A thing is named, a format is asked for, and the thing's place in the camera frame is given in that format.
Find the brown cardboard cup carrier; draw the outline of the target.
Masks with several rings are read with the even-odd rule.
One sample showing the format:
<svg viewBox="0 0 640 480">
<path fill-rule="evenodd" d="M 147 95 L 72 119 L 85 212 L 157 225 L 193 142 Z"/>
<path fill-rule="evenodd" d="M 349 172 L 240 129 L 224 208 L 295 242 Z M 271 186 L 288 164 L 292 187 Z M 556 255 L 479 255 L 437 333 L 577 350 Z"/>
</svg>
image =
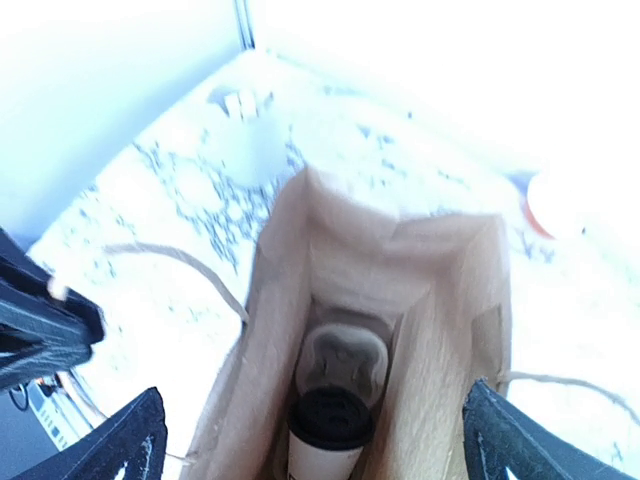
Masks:
<svg viewBox="0 0 640 480">
<path fill-rule="evenodd" d="M 373 331 L 328 323 L 304 338 L 295 370 L 296 388 L 304 394 L 320 387 L 340 387 L 372 407 L 382 397 L 388 367 L 388 348 Z"/>
</svg>

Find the black plastic cup lid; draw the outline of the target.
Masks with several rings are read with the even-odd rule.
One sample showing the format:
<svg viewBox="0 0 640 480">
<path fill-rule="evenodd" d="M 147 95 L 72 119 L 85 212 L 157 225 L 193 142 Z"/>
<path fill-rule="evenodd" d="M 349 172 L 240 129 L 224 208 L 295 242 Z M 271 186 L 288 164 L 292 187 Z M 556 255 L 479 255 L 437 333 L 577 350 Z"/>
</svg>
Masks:
<svg viewBox="0 0 640 480">
<path fill-rule="evenodd" d="M 336 386 L 303 394 L 290 407 L 288 427 L 302 442 L 328 451 L 364 447 L 373 437 L 370 409 L 352 392 Z"/>
</svg>

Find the white paper cup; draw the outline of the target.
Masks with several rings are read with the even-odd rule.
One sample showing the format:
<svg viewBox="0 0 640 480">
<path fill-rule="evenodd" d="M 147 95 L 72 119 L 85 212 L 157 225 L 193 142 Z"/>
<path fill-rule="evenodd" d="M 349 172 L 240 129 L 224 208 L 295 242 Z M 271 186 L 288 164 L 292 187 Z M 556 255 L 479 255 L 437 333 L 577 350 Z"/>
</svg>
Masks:
<svg viewBox="0 0 640 480">
<path fill-rule="evenodd" d="M 312 446 L 292 431 L 288 444 L 288 480 L 348 480 L 364 447 L 327 450 Z"/>
</svg>

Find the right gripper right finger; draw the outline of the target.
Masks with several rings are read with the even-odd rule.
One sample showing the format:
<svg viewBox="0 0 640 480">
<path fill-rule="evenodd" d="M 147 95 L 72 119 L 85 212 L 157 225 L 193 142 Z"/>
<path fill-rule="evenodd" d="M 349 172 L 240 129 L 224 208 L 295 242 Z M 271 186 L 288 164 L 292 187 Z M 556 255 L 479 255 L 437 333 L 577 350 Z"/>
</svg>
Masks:
<svg viewBox="0 0 640 480">
<path fill-rule="evenodd" d="M 631 479 L 635 414 L 619 399 L 586 393 L 558 378 L 535 391 L 515 388 L 515 403 L 482 378 L 463 405 L 470 479 Z"/>
</svg>

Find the brown paper bag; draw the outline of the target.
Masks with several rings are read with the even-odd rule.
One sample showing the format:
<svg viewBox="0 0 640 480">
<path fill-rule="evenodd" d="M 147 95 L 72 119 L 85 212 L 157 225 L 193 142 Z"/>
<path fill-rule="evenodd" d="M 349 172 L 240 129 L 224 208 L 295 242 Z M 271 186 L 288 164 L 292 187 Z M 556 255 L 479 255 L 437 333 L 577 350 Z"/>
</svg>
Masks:
<svg viewBox="0 0 640 480">
<path fill-rule="evenodd" d="M 428 213 L 407 183 L 305 168 L 281 189 L 254 247 L 247 289 L 201 255 L 153 243 L 175 274 L 198 272 L 241 333 L 201 411 L 185 479 L 287 479 L 288 412 L 306 335 L 340 323 L 373 331 L 389 367 L 367 406 L 375 432 L 349 479 L 469 479 L 462 409 L 484 378 L 515 403 L 558 378 L 635 414 L 639 307 L 626 279 L 582 242 L 523 247 L 499 215 Z"/>
</svg>

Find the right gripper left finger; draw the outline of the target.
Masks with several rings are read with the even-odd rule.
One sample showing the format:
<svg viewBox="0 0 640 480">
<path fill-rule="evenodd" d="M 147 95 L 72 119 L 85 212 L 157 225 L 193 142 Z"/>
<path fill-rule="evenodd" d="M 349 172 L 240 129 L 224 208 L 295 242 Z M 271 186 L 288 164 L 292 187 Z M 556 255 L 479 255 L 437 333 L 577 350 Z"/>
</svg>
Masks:
<svg viewBox="0 0 640 480">
<path fill-rule="evenodd" d="M 168 430 L 162 397 L 143 391 L 69 448 L 26 470 L 26 479 L 162 477 Z"/>
</svg>

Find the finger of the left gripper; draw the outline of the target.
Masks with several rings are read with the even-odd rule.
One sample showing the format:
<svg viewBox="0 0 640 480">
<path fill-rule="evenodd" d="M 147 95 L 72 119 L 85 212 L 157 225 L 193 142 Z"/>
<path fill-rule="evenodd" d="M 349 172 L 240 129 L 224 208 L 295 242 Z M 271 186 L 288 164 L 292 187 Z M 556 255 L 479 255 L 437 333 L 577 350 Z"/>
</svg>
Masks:
<svg viewBox="0 0 640 480">
<path fill-rule="evenodd" d="M 87 362 L 95 336 L 81 326 L 1 325 L 1 390 Z"/>
<path fill-rule="evenodd" d="M 55 300 L 52 279 L 1 233 L 1 320 L 27 335 L 54 344 L 92 345 L 104 339 L 102 311 L 75 290 Z"/>
</svg>

